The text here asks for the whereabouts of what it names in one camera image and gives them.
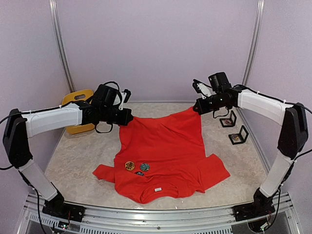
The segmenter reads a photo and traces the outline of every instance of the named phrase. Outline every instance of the yellow basket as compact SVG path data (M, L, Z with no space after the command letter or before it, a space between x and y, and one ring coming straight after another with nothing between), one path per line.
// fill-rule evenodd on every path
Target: yellow basket
M65 105L66 103L68 103L70 101L78 101L78 100L84 100L85 101L86 99L88 99L92 95L93 95L93 91L91 89L76 91L76 92L73 92L73 93L66 95L63 99L62 105ZM66 127L66 131L69 134L83 133L83 132L91 131L93 129L94 129L94 125L91 123L86 124L86 125L82 125L82 126Z

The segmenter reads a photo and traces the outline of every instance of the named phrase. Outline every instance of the purple wall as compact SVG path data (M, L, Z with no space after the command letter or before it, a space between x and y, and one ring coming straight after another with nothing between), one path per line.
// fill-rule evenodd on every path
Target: purple wall
M265 94L301 102L312 109L312 2L268 0L265 3L259 44L248 83ZM257 114L245 111L248 122L272 163L280 127ZM307 113L309 130L312 116ZM304 151L312 148L312 137ZM298 160L283 187L289 191L303 233L312 233L312 154Z
M116 80L131 101L193 101L192 80L220 71L241 83L256 7L255 0L58 1L76 88Z
M53 32L49 2L0 1L0 118L13 108L34 110L60 104L68 93ZM3 134L5 123L0 126ZM30 139L35 161L45 169L61 130ZM0 146L0 167L9 166ZM0 229L13 233L28 187L15 169L0 171Z

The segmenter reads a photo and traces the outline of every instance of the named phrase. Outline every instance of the robotic arm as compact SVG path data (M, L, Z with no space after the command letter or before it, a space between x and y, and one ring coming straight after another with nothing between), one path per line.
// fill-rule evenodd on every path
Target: robotic arm
M281 184L288 178L293 168L295 158L308 139L308 127L303 105L287 104L276 98L261 95L251 89L229 83L224 72L208 77L211 88L216 94L211 95L208 85L194 80L193 87L202 95L196 100L193 110L200 115L217 111L221 107L228 110L232 107L251 110L263 115L282 126L278 140L278 151L273 166L253 196L253 203L234 207L237 221L250 219L274 212L272 203Z
M120 92L107 84L100 85L86 101L74 101L60 107L27 113L18 109L10 112L3 136L6 153L24 181L45 199L42 211L46 214L65 219L71 214L71 220L81 222L84 207L64 203L64 197L33 161L28 138L66 126L89 123L97 126L100 121L111 125L127 125L133 116L130 109L123 108L123 104L128 101L131 92Z

